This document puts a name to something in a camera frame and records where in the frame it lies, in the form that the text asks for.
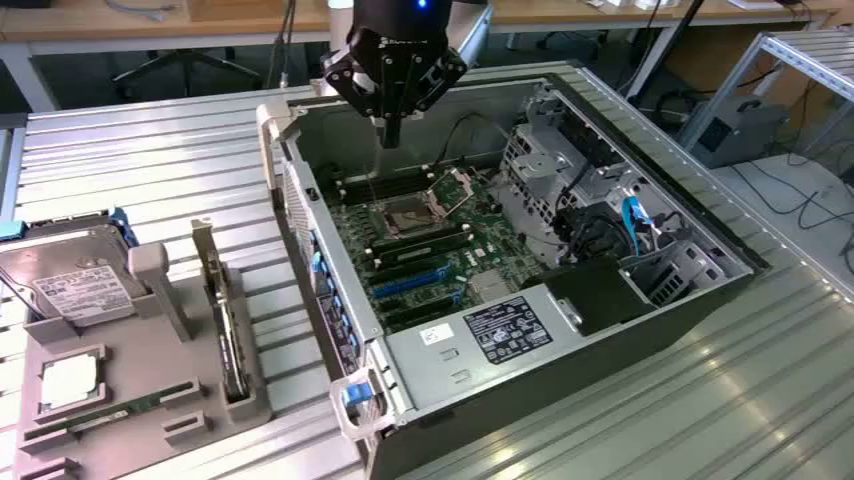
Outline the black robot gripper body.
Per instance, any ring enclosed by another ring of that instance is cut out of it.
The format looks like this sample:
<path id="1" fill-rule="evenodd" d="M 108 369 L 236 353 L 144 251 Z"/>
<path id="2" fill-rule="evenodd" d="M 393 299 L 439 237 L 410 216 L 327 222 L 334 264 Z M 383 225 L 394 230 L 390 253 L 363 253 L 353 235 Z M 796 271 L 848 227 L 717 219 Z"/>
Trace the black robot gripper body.
<path id="1" fill-rule="evenodd" d="M 386 111 L 393 114 L 397 88 L 410 56 L 431 63 L 450 48 L 446 28 L 450 1 L 357 1 L 347 46 L 371 79 L 382 84 Z"/>

